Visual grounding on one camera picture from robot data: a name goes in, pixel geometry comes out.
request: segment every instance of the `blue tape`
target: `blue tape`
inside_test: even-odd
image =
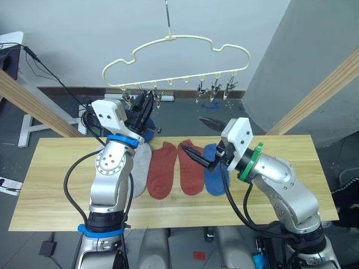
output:
[[[128,144],[130,147],[132,148],[137,148],[139,145],[139,141],[136,139],[132,139],[132,138],[128,138],[128,137],[124,137],[124,136],[115,136],[113,134],[110,134],[109,136],[107,136],[108,139],[113,139],[113,140],[117,140],[117,141],[121,141],[124,142],[126,144]]]
[[[92,233],[86,229],[84,224],[80,224],[77,227],[77,231],[84,233],[87,237],[90,237],[90,238],[105,238],[105,237],[113,237],[113,236],[118,236],[120,234],[123,234],[124,229],[119,229],[116,231],[109,231],[107,233]]]

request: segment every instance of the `white plastic hanger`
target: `white plastic hanger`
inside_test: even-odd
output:
[[[203,36],[197,36],[197,35],[172,35],[171,25],[170,25],[170,22],[169,22],[168,0],[165,0],[165,6],[166,6],[166,12],[167,12],[167,21],[168,21],[168,31],[169,31],[168,36],[166,36],[165,38],[162,38],[162,39],[158,39],[158,40],[148,42],[146,44],[143,44],[143,45],[137,47],[136,49],[134,49],[134,51],[132,51],[133,59],[131,61],[129,61],[129,62],[124,60],[124,59],[117,59],[117,60],[113,61],[112,63],[109,63],[108,65],[106,65],[105,68],[102,70],[102,78],[103,78],[103,80],[106,82],[106,84],[108,86],[110,86],[110,87],[119,87],[123,91],[125,91],[126,86],[138,86],[138,87],[141,87],[143,84],[151,83],[154,87],[157,87],[157,83],[162,82],[162,81],[167,81],[170,85],[172,85],[173,81],[183,79],[185,81],[185,83],[188,83],[189,79],[193,78],[193,77],[197,77],[197,78],[200,79],[200,81],[203,81],[205,76],[208,76],[208,75],[215,75],[216,78],[219,78],[221,76],[221,74],[231,73],[232,77],[234,77],[237,74],[238,71],[244,70],[249,66],[249,64],[251,62],[251,54],[244,47],[241,47],[241,46],[238,46],[238,45],[233,45],[233,44],[224,44],[220,49],[216,49],[216,48],[213,48],[212,40],[209,39],[209,38],[205,38]],[[117,63],[120,63],[120,62],[128,64],[128,65],[133,64],[133,63],[135,63],[137,61],[136,53],[138,51],[140,51],[140,50],[142,50],[142,49],[144,49],[144,48],[146,48],[148,46],[157,44],[157,43],[166,42],[166,41],[174,41],[174,40],[179,39],[179,38],[200,39],[200,40],[207,41],[210,44],[210,49],[212,51],[214,51],[214,52],[221,52],[225,47],[230,47],[230,48],[235,48],[235,49],[242,50],[248,56],[248,63],[244,67],[238,68],[238,69],[229,69],[229,70],[224,70],[224,71],[216,71],[216,72],[202,73],[202,74],[182,76],[182,77],[168,77],[168,78],[163,78],[163,79],[160,79],[160,80],[148,80],[148,81],[126,83],[126,84],[110,84],[108,82],[108,80],[106,78],[106,72],[113,65],[115,65]]]

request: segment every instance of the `white wall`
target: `white wall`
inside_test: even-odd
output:
[[[358,0],[292,0],[256,71],[243,104],[268,131],[359,46]],[[289,135],[328,145],[359,130],[359,77]]]
[[[252,54],[250,67],[238,73],[246,90],[289,0],[169,0],[174,34],[202,35],[215,46],[232,43]],[[68,86],[105,86],[101,72],[109,62],[130,60],[132,50],[167,35],[164,0],[2,0],[0,34],[23,31],[25,44]],[[22,70],[38,86],[57,86]],[[234,50],[211,52],[204,41],[177,40],[139,53],[133,66],[120,66],[109,78],[115,83],[184,76],[238,68],[246,64]],[[173,89],[195,89],[197,81],[175,83]]]

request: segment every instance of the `blue sock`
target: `blue sock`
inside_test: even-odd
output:
[[[204,158],[213,161],[214,155],[216,153],[216,144],[209,144],[205,146],[204,148]],[[227,181],[227,184],[229,186],[229,174],[228,171],[225,170],[225,179]],[[220,165],[218,164],[217,167],[214,169],[214,171],[211,173],[207,169],[204,170],[204,178],[205,178],[205,185],[207,191],[214,195],[219,196],[225,193],[223,181],[222,181],[222,175],[220,173]]]

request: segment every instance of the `black cable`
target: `black cable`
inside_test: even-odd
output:
[[[251,182],[248,186],[248,189],[247,189],[247,192],[245,194],[245,198],[243,200],[243,210],[244,210],[244,213],[245,213],[245,216],[248,220],[248,222],[250,224],[252,224],[253,226],[257,227],[258,229],[260,230],[263,230],[263,231],[266,231],[266,230],[269,230],[277,225],[280,224],[280,222],[278,220],[275,220],[275,221],[272,221],[271,223],[269,224],[265,224],[265,225],[257,225],[254,223],[254,221],[252,220],[251,216],[249,215],[249,212],[248,212],[248,207],[247,207],[247,204],[248,204],[248,199],[249,199],[249,195],[252,191],[252,188],[253,188],[253,183]]]
[[[345,169],[345,170],[342,170],[340,173],[339,173],[339,183],[340,183],[340,186],[343,185],[343,182],[342,182],[342,176],[347,173],[347,172],[352,172],[352,171],[357,171],[359,170],[359,167],[354,167],[354,168],[349,168],[349,169]]]
[[[29,61],[27,60],[27,53],[25,53],[25,61],[26,61],[27,65],[30,67],[31,71],[33,72],[33,74],[34,74],[36,77],[43,77],[43,78],[46,78],[46,79],[48,79],[48,80],[56,81],[56,80],[54,80],[53,78],[45,77],[45,76],[36,74],[36,72],[33,70],[33,67],[31,66],[31,64],[30,64]]]
[[[224,171],[223,171],[223,167],[222,167],[222,163],[220,164],[220,173],[222,176],[222,181],[223,181],[223,185],[224,185],[224,190],[225,190],[225,194],[227,195],[228,198],[228,202],[231,204],[234,212],[236,213],[236,215],[238,216],[238,218],[250,229],[262,233],[264,235],[270,236],[270,237],[275,237],[275,238],[282,238],[282,239],[291,239],[294,240],[295,242],[299,242],[299,239],[294,235],[294,234],[276,234],[276,233],[272,233],[269,231],[263,231],[261,229],[259,229],[258,227],[253,226],[252,224],[250,224],[248,222],[248,220],[243,216],[243,214],[240,212],[240,210],[238,209],[236,203],[233,200],[233,197],[229,191],[228,188],[228,184],[227,181],[225,179],[225,175],[224,175]]]
[[[58,266],[58,268],[62,269],[61,265],[56,261],[56,259],[53,256],[50,256],[50,259]]]
[[[282,239],[282,263],[283,269],[287,269],[287,242],[285,239]]]
[[[357,181],[359,181],[359,178],[353,178],[347,184],[345,184],[342,188],[332,191],[331,194],[333,195],[333,194],[336,194],[337,192],[341,192],[341,191],[347,189],[348,187],[350,187],[353,183],[355,183]]]
[[[21,189],[16,189],[16,188],[10,188],[10,187],[4,187],[4,186],[0,186],[1,188],[6,189],[7,191],[11,191],[11,192],[20,192]]]
[[[86,117],[89,115],[89,112],[86,110],[85,112],[83,112],[83,114],[81,115],[81,123],[89,130],[89,132],[93,135],[93,137],[95,137],[97,139],[97,141],[99,141],[103,146],[106,145],[105,142],[103,142],[100,137],[91,129],[92,126],[90,126],[90,124],[88,123],[88,121],[86,120]]]
[[[84,224],[85,227],[87,227],[88,224],[88,218],[86,216],[86,214],[84,213],[84,211],[82,210],[82,208],[75,202],[74,199],[72,199],[70,193],[68,192],[68,187],[67,187],[67,183],[68,183],[68,179],[71,175],[71,172],[74,170],[74,168],[76,166],[78,166],[79,163],[81,163],[83,160],[87,159],[88,157],[94,156],[97,153],[99,153],[101,150],[89,153],[81,158],[79,158],[77,161],[74,162],[74,164],[71,165],[71,167],[69,168],[69,170],[67,171],[65,178],[63,180],[63,191],[65,193],[66,198],[68,199],[68,201],[74,206],[74,208],[80,213],[80,215],[82,216],[82,218],[84,219]]]
[[[127,219],[128,212],[130,211],[132,198],[134,196],[134,178],[132,177],[131,173],[130,173],[130,182],[131,182],[130,197],[128,199],[127,208],[126,208],[125,214],[124,214],[122,222],[121,222],[121,228],[123,228],[123,229],[126,226],[125,221]],[[130,267],[128,266],[128,258],[127,258],[127,251],[126,251],[126,245],[125,245],[125,236],[123,233],[121,234],[121,247],[122,247],[122,253],[123,253],[123,260],[125,262],[125,269],[128,269]]]
[[[38,63],[35,61],[34,58],[32,58],[32,60],[33,60],[33,62],[34,62],[34,64],[36,65],[36,67],[37,67],[38,70],[43,71],[46,75],[51,76],[50,73],[46,72],[45,70],[43,70],[41,67],[38,66]]]
[[[294,259],[297,258],[298,254],[299,254],[299,250],[297,249],[296,251],[294,251],[294,253],[290,256],[289,260],[287,261],[287,268],[292,267],[291,265],[292,265]]]
[[[85,104],[85,105],[86,105],[86,111],[83,112],[81,116],[83,124],[84,125],[87,124],[90,127],[96,127],[97,129],[101,130],[102,128],[97,125],[97,124],[101,125],[101,123],[99,122],[98,118],[94,114],[93,108],[89,104]]]
[[[60,83],[61,84],[61,86],[80,104],[80,105],[82,105],[84,108],[86,108],[80,101],[79,101],[79,99],[62,83],[62,81],[59,79],[59,77],[58,76],[56,76],[53,72],[51,72],[50,70],[49,70],[49,68],[47,68],[47,66],[45,66],[42,62],[41,62],[41,60],[36,56],[36,54],[28,47],[28,46],[24,46],[24,45],[22,45],[22,44],[20,44],[20,43],[15,43],[15,42],[6,42],[6,43],[0,43],[0,45],[7,45],[7,44],[13,44],[13,45],[20,45],[23,49],[24,49],[24,51],[26,52],[26,54],[25,54],[25,57],[26,57],[26,55],[28,54],[29,56],[31,56],[32,57],[32,59],[33,60],[35,60],[35,61],[37,61],[38,63],[40,63],[49,73],[49,75],[51,75],[51,76],[53,76],[54,78],[55,78],[55,80],[58,82],[58,83]]]
[[[78,100],[78,98],[62,83],[62,81],[58,78],[58,76],[56,76],[53,72],[51,72],[49,70],[49,68],[46,67],[46,65],[44,65],[41,61],[38,61],[56,80],[58,83],[61,84],[61,86],[80,104],[82,105],[84,108],[85,106]]]

